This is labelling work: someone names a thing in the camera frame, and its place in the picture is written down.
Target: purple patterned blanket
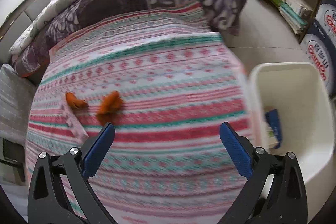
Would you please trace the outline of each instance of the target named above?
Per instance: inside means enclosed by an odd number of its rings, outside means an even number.
[[[78,0],[44,26],[14,61],[16,72],[27,77],[49,63],[49,50],[68,35],[104,18],[128,12],[174,7],[190,0]],[[236,27],[246,0],[199,0],[212,27]]]

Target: book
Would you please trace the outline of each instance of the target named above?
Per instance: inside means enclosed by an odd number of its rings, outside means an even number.
[[[270,0],[275,7],[279,8],[282,4],[283,4],[283,1],[281,0]]]
[[[291,18],[293,18],[293,20],[297,23],[297,25],[299,25],[302,28],[304,28],[307,25],[307,22],[305,22],[301,17],[299,17],[287,3],[283,3],[281,7],[290,15]]]
[[[288,6],[303,20],[309,20],[313,11],[312,7],[304,0],[286,0]]]
[[[290,15],[288,15],[288,13],[286,13],[285,10],[283,10],[283,9],[280,7],[280,8],[279,8],[279,12],[280,12],[280,14],[283,16],[283,18],[287,21],[288,25],[292,28],[294,34],[302,33],[302,30],[300,30],[300,28],[298,28],[298,27],[292,22],[292,19],[291,19]]]

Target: cardboard box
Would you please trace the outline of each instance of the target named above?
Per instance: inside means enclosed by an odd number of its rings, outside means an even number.
[[[318,69],[329,95],[335,95],[336,47],[316,19],[311,23],[300,46]]]
[[[336,46],[336,0],[321,0],[315,18]]]

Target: blue gripper pad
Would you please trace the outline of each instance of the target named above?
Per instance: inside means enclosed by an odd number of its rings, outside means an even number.
[[[114,141],[115,135],[116,131],[112,124],[109,124],[103,133],[100,134],[86,157],[83,159],[83,177],[93,177],[97,173],[101,162]]]
[[[229,153],[230,158],[235,164],[238,173],[241,176],[250,179],[253,173],[251,165],[252,159],[245,151],[244,147],[240,144],[236,134],[234,134],[230,128],[223,123],[219,129],[219,136],[226,148],[226,151]]]

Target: blue packaging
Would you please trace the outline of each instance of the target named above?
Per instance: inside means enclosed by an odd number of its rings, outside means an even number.
[[[274,132],[274,136],[278,140],[278,144],[274,147],[275,149],[279,148],[282,142],[282,132],[281,132],[281,125],[279,120],[279,114],[276,109],[273,109],[265,114],[266,122],[269,124],[271,129]]]
[[[315,18],[336,46],[336,0],[321,0]]]
[[[335,95],[336,47],[316,19],[311,23],[300,46],[318,69],[329,95]]]

